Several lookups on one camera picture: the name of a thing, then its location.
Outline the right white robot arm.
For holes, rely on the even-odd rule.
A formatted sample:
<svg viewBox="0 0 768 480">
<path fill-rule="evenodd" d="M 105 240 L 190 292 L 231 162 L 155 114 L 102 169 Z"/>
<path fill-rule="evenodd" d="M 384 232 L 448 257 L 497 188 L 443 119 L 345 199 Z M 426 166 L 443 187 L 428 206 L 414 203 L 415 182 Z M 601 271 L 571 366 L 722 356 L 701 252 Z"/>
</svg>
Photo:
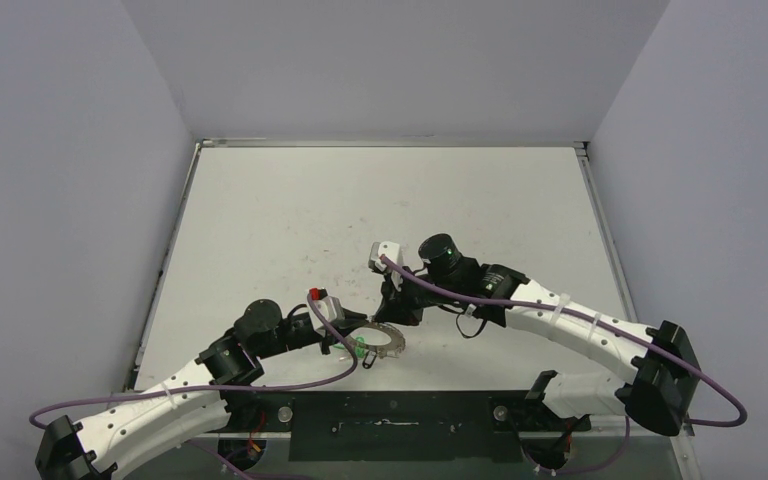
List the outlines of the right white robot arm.
<svg viewBox="0 0 768 480">
<path fill-rule="evenodd" d="M 542 372 L 525 402 L 528 421 L 553 427 L 562 418 L 625 415 L 650 432 L 676 436 L 699 383 L 698 362 L 684 330 L 605 315 L 542 286 L 524 273 L 465 256 L 448 234 L 419 249 L 425 267 L 413 273 L 399 244 L 376 242 L 368 266 L 384 279 L 379 323 L 417 326 L 431 308 L 465 313 L 489 324 L 534 334 L 602 367 L 594 374 Z"/>
</svg>

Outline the key with green tag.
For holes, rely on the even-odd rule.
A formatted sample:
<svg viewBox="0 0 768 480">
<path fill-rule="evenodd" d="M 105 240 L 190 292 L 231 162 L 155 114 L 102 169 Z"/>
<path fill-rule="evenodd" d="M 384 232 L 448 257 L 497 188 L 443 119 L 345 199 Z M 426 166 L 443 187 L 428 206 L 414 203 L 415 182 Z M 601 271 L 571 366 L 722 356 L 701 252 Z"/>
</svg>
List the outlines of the key with green tag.
<svg viewBox="0 0 768 480">
<path fill-rule="evenodd" d="M 355 355 L 359 357 L 364 356 L 367 351 L 363 337 L 346 337 L 344 342 L 336 341 L 333 347 L 345 351 L 354 351 Z"/>
</svg>

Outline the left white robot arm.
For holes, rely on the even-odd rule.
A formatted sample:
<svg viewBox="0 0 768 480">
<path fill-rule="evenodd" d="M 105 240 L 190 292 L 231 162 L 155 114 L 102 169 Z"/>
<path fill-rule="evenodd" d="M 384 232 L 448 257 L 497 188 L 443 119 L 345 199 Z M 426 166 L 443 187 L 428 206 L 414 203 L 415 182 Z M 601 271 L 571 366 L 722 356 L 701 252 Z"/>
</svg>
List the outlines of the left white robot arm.
<svg viewBox="0 0 768 480">
<path fill-rule="evenodd" d="M 345 312 L 333 297 L 313 312 L 283 316 L 272 300 L 250 304 L 234 325 L 173 375 L 98 413 L 48 423 L 35 458 L 43 479 L 121 479 L 137 467 L 203 433 L 250 428 L 257 401 L 248 388 L 264 373 L 261 359 L 334 341 Z"/>
</svg>

